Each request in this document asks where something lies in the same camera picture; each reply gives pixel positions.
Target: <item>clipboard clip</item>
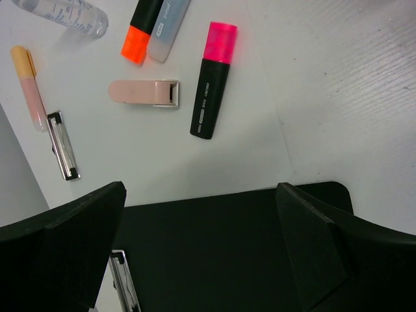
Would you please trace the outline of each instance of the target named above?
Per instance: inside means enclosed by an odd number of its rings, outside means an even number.
[[[70,138],[59,110],[47,115],[47,128],[52,141],[52,151],[57,157],[62,177],[66,181],[80,179]]]
[[[141,312],[124,250],[113,250],[109,262],[123,312]]]

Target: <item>transparent bottle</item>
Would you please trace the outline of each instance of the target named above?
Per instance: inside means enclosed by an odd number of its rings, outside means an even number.
[[[84,0],[12,0],[18,7],[47,20],[100,38],[109,21],[107,15]]]

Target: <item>orange pen cap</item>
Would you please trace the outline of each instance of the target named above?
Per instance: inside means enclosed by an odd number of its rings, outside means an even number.
[[[149,34],[146,34],[134,26],[130,26],[124,40],[122,55],[134,63],[142,63],[146,56],[149,40]]]

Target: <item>pink highlighter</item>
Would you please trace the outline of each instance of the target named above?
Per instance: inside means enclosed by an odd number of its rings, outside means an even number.
[[[190,125],[190,133],[196,137],[206,140],[213,137],[237,29],[237,26],[217,22],[211,22],[209,27]]]
[[[40,98],[38,85],[34,80],[36,71],[34,70],[31,53],[24,47],[17,45],[10,50],[10,54],[18,73],[34,128],[39,132],[47,131],[47,116]]]

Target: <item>white surface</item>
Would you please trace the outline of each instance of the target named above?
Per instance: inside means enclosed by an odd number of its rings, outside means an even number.
[[[416,1],[247,0],[295,172],[416,234]]]
[[[19,142],[0,106],[0,228],[48,210]]]
[[[192,3],[163,65],[148,59],[139,68],[121,57],[129,25],[122,15],[109,14],[112,27],[103,38],[38,72],[46,111],[63,113],[80,181],[61,180],[49,138],[33,131],[23,96],[16,93],[13,101],[5,101],[8,119],[51,207],[117,180],[127,189],[126,205],[139,205],[273,187],[291,177],[250,19],[245,9],[233,13],[236,3]],[[213,10],[219,6],[221,11]],[[125,3],[126,11],[134,8],[135,2]],[[189,128],[211,20],[240,29],[214,137],[206,141],[191,136]],[[16,74],[10,75],[17,83]],[[107,89],[118,79],[178,80],[180,108],[115,103]]]

